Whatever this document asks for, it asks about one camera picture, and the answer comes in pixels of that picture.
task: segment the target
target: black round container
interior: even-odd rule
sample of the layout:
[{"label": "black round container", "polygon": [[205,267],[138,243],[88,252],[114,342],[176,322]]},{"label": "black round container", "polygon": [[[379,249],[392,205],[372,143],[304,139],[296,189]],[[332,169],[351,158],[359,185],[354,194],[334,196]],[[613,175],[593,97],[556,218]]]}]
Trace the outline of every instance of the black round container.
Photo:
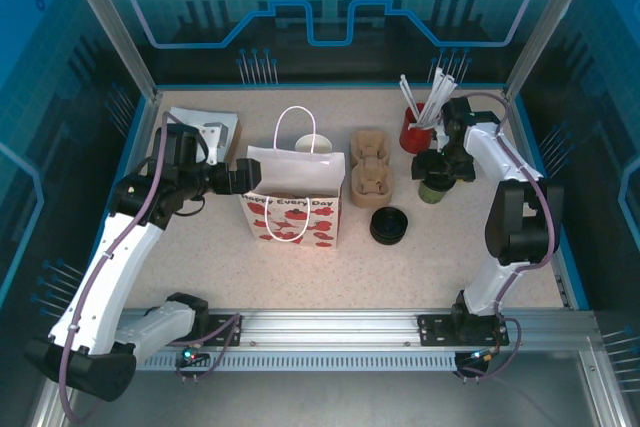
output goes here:
[{"label": "black round container", "polygon": [[418,187],[418,195],[427,204],[437,204],[456,185],[448,175],[427,175]]},{"label": "black round container", "polygon": [[400,242],[407,231],[409,221],[399,209],[383,207],[375,211],[371,217],[369,228],[371,236],[383,245],[393,245]]}]

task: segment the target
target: white paper cup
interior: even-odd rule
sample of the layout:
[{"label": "white paper cup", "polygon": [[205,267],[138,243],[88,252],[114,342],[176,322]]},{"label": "white paper cup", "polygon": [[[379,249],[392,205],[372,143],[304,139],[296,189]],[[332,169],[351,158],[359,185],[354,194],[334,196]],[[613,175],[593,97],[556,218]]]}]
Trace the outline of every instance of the white paper cup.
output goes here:
[{"label": "white paper cup", "polygon": [[[307,134],[302,136],[296,142],[296,152],[311,152],[311,142],[313,141],[313,134]],[[313,148],[316,154],[329,154],[333,150],[331,141],[324,135],[316,134],[316,145]]]}]

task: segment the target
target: speckled tabletop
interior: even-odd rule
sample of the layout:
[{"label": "speckled tabletop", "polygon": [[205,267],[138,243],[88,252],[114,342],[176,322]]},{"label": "speckled tabletop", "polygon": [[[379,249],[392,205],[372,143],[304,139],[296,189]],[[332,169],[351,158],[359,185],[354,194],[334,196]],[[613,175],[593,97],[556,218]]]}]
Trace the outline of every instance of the speckled tabletop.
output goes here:
[{"label": "speckled tabletop", "polygon": [[[426,95],[417,92],[416,97]],[[399,90],[170,91],[164,93],[160,111],[178,106],[238,112],[243,130],[237,158],[249,144],[269,147],[279,114],[291,105],[314,113],[318,133],[331,140],[334,151],[348,153],[349,138],[359,129],[391,135],[391,205],[409,218],[402,241],[384,246],[373,240],[372,211],[349,201],[349,172],[335,251],[257,242],[237,197],[209,195],[200,214],[171,219],[145,261],[127,307],[158,305],[180,291],[208,300],[212,308],[448,308],[469,285],[489,257],[484,225],[495,186],[477,167],[475,182],[459,182],[440,204],[423,203],[418,182],[411,180],[412,155],[397,141],[406,108]],[[502,116],[502,107],[491,99],[473,98],[471,105]],[[293,111],[281,127],[282,148],[293,150],[309,128],[306,114]],[[551,266],[523,276],[505,305],[562,307]]]}]

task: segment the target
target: paper bag handle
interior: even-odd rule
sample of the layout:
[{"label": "paper bag handle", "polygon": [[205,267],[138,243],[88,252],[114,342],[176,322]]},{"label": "paper bag handle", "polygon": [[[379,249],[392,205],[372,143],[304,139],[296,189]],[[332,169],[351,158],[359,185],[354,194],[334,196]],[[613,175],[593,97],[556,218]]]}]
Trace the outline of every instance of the paper bag handle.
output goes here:
[{"label": "paper bag handle", "polygon": [[309,111],[309,109],[307,109],[306,107],[302,107],[301,105],[292,105],[291,107],[285,109],[284,112],[280,114],[280,118],[276,123],[276,131],[273,134],[273,149],[278,150],[277,142],[278,142],[278,131],[280,130],[280,122],[282,122],[282,118],[284,117],[284,114],[286,114],[287,112],[293,109],[304,110],[307,114],[309,114],[309,117],[311,117],[311,123],[313,124],[313,132],[312,132],[313,137],[311,138],[311,153],[313,154],[313,149],[316,145],[316,118]]},{"label": "paper bag handle", "polygon": [[[307,220],[304,223],[304,228],[302,229],[302,232],[300,232],[293,239],[281,239],[273,235],[273,232],[271,232],[271,227],[269,227],[269,209],[267,207],[264,208],[264,223],[266,224],[267,232],[269,232],[269,235],[271,236],[272,239],[275,239],[279,242],[293,242],[294,240],[298,240],[300,237],[304,235],[304,233],[307,231],[307,227],[309,227],[309,217],[311,217],[311,200],[309,199],[309,197],[307,197],[306,200],[307,200]],[[267,196],[265,205],[266,206],[269,205],[269,196]]]}]

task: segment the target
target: pen holder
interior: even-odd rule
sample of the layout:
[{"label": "pen holder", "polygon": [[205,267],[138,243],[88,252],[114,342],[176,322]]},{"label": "pen holder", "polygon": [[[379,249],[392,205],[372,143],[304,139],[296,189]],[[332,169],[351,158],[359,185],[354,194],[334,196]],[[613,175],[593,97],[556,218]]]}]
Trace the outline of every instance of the pen holder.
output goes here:
[{"label": "pen holder", "polygon": [[[418,110],[422,112],[424,103],[419,103]],[[400,146],[409,152],[410,154],[417,154],[427,150],[431,145],[431,138],[433,136],[433,129],[410,129],[409,124],[416,122],[416,118],[411,112],[411,109],[407,107],[404,112],[404,123],[402,124],[402,130],[400,131]]]}]

